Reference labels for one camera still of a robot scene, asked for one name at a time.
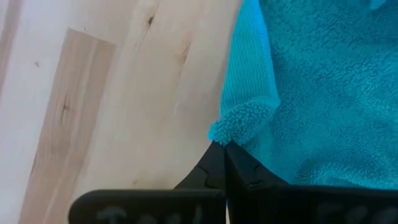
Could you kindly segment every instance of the wood grain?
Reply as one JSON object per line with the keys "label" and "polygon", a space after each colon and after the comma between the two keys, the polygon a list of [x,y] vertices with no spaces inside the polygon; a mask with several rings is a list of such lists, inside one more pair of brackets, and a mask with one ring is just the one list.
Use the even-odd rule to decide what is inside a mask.
{"label": "wood grain", "polygon": [[24,0],[8,0],[4,22],[0,26],[2,27],[0,29],[0,94],[6,78],[12,43],[16,36],[23,3]]}
{"label": "wood grain", "polygon": [[96,124],[115,45],[69,29],[19,223],[63,223]]}
{"label": "wood grain", "polygon": [[66,223],[87,191],[188,174],[240,0],[9,1],[23,7],[0,95],[0,223]]}

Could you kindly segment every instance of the black plastic object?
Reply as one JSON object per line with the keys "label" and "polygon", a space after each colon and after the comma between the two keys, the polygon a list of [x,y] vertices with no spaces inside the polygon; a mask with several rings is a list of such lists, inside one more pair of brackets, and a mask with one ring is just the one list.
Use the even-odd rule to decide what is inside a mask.
{"label": "black plastic object", "polygon": [[213,142],[173,190],[98,190],[71,207],[81,223],[398,223],[398,192],[289,185],[231,142]]}

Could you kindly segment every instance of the blue cloth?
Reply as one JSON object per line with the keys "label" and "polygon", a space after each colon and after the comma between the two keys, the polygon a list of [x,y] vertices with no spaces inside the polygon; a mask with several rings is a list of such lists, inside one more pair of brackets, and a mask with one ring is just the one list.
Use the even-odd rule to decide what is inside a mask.
{"label": "blue cloth", "polygon": [[398,1],[244,0],[209,137],[291,184],[398,189]]}

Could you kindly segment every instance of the microfiber towel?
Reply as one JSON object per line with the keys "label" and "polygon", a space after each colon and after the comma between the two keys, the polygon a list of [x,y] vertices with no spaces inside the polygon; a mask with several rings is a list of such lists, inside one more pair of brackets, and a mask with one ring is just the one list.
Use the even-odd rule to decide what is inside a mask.
{"label": "microfiber towel", "polygon": [[209,138],[291,184],[398,189],[398,1],[244,0]]}

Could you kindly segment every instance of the wooden surface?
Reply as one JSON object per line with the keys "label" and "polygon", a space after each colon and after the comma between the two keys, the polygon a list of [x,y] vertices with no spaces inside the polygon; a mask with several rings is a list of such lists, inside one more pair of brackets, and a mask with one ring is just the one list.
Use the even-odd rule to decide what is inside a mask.
{"label": "wooden surface", "polygon": [[172,188],[209,145],[239,0],[0,0],[0,223]]}

